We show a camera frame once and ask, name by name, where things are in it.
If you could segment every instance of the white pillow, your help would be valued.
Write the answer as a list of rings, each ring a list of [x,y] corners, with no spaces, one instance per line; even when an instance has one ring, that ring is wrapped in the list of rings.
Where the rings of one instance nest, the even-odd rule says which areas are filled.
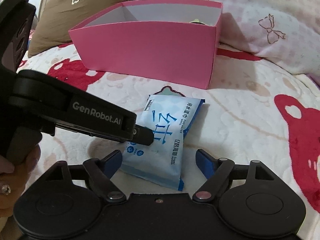
[[[320,0],[212,1],[224,5],[221,42],[290,73],[320,75]]]

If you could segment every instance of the wet wipes package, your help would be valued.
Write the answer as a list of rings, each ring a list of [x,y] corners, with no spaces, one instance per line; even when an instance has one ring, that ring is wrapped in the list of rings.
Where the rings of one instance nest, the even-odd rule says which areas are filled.
[[[151,95],[137,124],[153,130],[151,146],[128,143],[121,170],[159,185],[182,190],[183,139],[204,99]]]

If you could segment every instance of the human hand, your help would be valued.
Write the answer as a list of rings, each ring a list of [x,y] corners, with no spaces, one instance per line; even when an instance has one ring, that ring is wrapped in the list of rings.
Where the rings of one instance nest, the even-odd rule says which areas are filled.
[[[40,159],[40,153],[37,145],[28,154],[26,161],[17,166],[0,156],[0,217],[12,216],[13,206],[25,190],[30,174]]]

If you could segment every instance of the pink box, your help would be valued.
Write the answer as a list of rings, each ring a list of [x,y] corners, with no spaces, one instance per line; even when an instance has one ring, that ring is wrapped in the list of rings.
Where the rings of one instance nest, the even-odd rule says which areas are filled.
[[[91,70],[207,89],[219,45],[222,3],[134,0],[84,20],[69,34]],[[189,23],[199,19],[206,25]]]

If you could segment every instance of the bed sheet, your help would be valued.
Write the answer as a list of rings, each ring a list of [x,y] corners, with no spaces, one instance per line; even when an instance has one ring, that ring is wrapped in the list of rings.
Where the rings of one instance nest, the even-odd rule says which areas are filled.
[[[149,94],[204,98],[206,103],[184,141],[184,191],[193,194],[205,182],[195,163],[199,148],[237,164],[261,160],[306,205],[307,216],[298,235],[305,240],[320,239],[320,98],[277,65],[221,44],[211,85],[201,90],[88,70],[75,46],[68,44],[30,59],[25,56],[22,69],[47,73],[137,115]],[[124,144],[61,129],[54,137],[44,134],[40,147],[42,157],[28,185],[58,160],[80,164],[88,158],[103,158],[115,149],[124,150]],[[175,192],[121,171],[112,181],[127,195]]]

